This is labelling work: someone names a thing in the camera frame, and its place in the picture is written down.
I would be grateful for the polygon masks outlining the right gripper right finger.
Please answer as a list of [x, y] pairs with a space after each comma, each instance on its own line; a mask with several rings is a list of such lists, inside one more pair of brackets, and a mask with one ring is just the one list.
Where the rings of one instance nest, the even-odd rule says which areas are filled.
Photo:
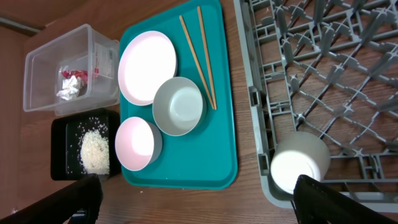
[[298, 177], [292, 205], [299, 224], [397, 224], [307, 175]]

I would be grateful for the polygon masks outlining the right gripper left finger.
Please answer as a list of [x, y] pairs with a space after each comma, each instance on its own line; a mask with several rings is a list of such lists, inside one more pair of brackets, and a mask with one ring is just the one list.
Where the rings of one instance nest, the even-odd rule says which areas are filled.
[[1, 223], [95, 223], [102, 200], [100, 178], [89, 174], [1, 219]]

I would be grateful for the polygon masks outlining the white cup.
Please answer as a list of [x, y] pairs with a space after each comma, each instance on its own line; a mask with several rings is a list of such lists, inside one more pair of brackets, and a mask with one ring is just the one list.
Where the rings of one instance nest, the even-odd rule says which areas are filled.
[[293, 194], [300, 175], [320, 182], [330, 162], [330, 150], [320, 138], [308, 132], [296, 131], [278, 143], [270, 171], [275, 184], [284, 192]]

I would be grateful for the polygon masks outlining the pile of rice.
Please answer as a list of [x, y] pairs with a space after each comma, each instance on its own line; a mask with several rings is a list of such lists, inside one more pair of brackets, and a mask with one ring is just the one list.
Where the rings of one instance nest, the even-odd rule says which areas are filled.
[[110, 173], [109, 128], [106, 116], [90, 116], [66, 125], [67, 174]]

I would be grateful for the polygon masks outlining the white napkin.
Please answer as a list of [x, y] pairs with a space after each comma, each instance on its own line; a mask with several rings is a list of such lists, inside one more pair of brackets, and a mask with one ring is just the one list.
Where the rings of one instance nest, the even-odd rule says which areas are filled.
[[80, 77], [73, 75], [71, 78], [66, 78], [62, 82], [62, 89], [57, 92], [56, 96], [67, 101], [73, 100], [78, 97], [82, 84]]

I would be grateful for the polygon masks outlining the red snack wrapper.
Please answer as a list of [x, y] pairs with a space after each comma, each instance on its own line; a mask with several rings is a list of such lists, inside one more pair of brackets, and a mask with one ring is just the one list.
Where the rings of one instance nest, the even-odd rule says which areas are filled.
[[71, 78], [75, 76], [76, 78], [80, 78], [82, 82], [87, 85], [88, 84], [88, 72], [86, 70], [65, 70], [62, 71], [61, 74], [64, 78]]

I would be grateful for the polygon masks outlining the grey bowl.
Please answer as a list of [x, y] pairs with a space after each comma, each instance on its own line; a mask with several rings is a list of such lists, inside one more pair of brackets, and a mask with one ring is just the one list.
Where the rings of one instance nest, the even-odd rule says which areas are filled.
[[152, 114], [158, 128], [169, 136], [183, 136], [205, 118], [207, 103], [197, 85], [188, 78], [174, 77], [155, 94]]

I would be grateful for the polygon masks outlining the large white plate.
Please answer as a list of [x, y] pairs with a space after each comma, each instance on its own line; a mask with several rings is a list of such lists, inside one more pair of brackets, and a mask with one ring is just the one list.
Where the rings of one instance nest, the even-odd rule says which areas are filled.
[[155, 30], [133, 38], [124, 49], [118, 68], [123, 97], [137, 106], [150, 105], [160, 86], [176, 76], [177, 54], [172, 41]]

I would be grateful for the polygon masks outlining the wooden chopstick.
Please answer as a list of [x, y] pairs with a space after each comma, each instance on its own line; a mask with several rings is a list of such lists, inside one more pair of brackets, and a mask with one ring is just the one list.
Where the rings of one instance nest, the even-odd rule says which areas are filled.
[[200, 6], [197, 6], [197, 13], [198, 13], [198, 19], [199, 19], [199, 23], [200, 23], [201, 37], [202, 37], [202, 41], [203, 41], [203, 48], [204, 48], [205, 59], [206, 59], [206, 67], [207, 67], [208, 77], [209, 77], [209, 81], [210, 81], [213, 107], [214, 107], [214, 110], [217, 110], [218, 107], [217, 107], [217, 102], [216, 102], [215, 86], [214, 86], [214, 82], [213, 82], [213, 73], [212, 73], [212, 69], [211, 69], [210, 56], [208, 53], [208, 44], [206, 41], [206, 34], [205, 34], [205, 26], [204, 26], [203, 16], [202, 16]]
[[209, 100], [209, 102], [210, 102], [210, 105], [211, 105], [212, 109], [215, 110], [215, 109], [216, 109], [216, 108], [215, 108], [215, 104], [214, 104], [214, 102], [213, 102], [213, 100], [212, 100], [212, 97], [211, 97], [211, 94], [210, 94], [210, 91], [209, 91], [209, 88], [208, 88], [208, 85], [207, 85], [205, 76], [204, 76], [203, 71], [202, 71], [202, 69], [201, 69], [201, 66], [200, 66], [200, 63], [199, 63], [197, 54], [196, 54], [196, 52], [195, 52], [195, 48], [194, 48], [194, 46], [193, 46], [192, 40], [191, 40], [191, 38], [190, 38], [188, 29], [187, 29], [187, 27], [186, 27], [186, 24], [185, 24], [185, 21], [184, 21], [182, 15], [179, 15], [179, 20], [180, 20], [180, 23], [181, 23], [183, 32], [184, 32], [184, 34], [185, 34], [185, 38], [186, 38], [186, 40], [187, 40], [187, 42], [188, 42], [188, 46], [189, 46], [190, 51], [191, 51], [191, 53], [192, 53], [192, 57], [193, 57], [193, 59], [194, 59], [194, 61], [195, 61], [195, 65], [196, 65], [196, 67], [197, 67], [197, 70], [198, 70], [199, 76], [200, 76], [200, 78], [201, 78], [201, 82], [202, 82], [202, 84], [203, 84], [203, 87], [204, 87], [204, 89], [205, 89], [206, 95], [207, 95], [207, 97], [208, 97], [208, 100]]

